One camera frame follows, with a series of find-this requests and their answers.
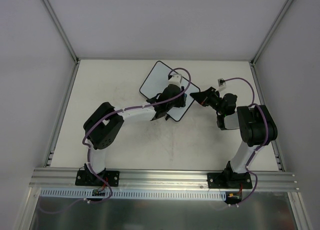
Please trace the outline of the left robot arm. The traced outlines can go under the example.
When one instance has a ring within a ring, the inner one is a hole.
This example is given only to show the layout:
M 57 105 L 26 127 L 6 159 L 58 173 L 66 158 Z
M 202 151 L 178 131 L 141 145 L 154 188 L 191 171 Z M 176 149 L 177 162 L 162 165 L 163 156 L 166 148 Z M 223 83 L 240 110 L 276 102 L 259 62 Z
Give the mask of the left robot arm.
M 163 118 L 172 108 L 186 105 L 187 88 L 169 84 L 162 93 L 147 99 L 145 104 L 116 110 L 109 102 L 102 103 L 83 125 L 82 144 L 87 146 L 87 162 L 78 170 L 77 186 L 113 186 L 117 172 L 107 171 L 104 164 L 106 148 L 115 140 L 125 123 L 155 121 Z

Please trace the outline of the blue black whiteboard eraser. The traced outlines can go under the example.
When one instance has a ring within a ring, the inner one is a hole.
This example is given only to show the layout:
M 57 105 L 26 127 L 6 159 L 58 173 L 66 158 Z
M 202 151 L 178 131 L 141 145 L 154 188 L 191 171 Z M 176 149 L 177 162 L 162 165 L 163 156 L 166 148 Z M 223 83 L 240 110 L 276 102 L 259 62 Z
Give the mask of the blue black whiteboard eraser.
M 186 106 L 186 102 L 187 102 L 187 94 L 183 95 L 183 107 Z

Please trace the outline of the white whiteboard black frame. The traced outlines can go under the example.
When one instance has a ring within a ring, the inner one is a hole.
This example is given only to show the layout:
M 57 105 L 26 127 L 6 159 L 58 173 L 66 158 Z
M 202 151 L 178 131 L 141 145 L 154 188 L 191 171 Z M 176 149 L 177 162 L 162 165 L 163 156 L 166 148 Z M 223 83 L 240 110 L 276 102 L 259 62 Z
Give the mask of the white whiteboard black frame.
M 158 60 L 141 85 L 139 92 L 146 99 L 150 99 L 155 97 L 156 94 L 162 93 L 163 90 L 168 86 L 168 75 L 171 70 L 172 68 L 170 68 L 164 62 Z M 175 122 L 179 122 L 184 117 L 194 102 L 194 99 L 190 96 L 190 93 L 196 92 L 200 92 L 200 88 L 191 82 L 189 88 L 185 92 L 185 94 L 187 94 L 186 106 L 180 108 L 173 107 L 167 113 L 171 119 L 173 119 Z

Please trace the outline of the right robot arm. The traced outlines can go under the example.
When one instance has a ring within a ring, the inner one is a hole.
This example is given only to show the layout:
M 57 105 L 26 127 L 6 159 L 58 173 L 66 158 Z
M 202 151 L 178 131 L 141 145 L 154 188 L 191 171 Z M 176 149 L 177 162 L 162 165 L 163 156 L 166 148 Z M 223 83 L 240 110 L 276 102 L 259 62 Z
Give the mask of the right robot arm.
M 258 152 L 278 136 L 277 126 L 267 107 L 255 103 L 237 106 L 238 97 L 235 94 L 227 93 L 220 97 L 213 87 L 191 93 L 190 96 L 201 106 L 216 111 L 216 122 L 220 130 L 239 130 L 241 136 L 240 146 L 224 170 L 207 174 L 208 188 L 252 189 L 249 166 Z

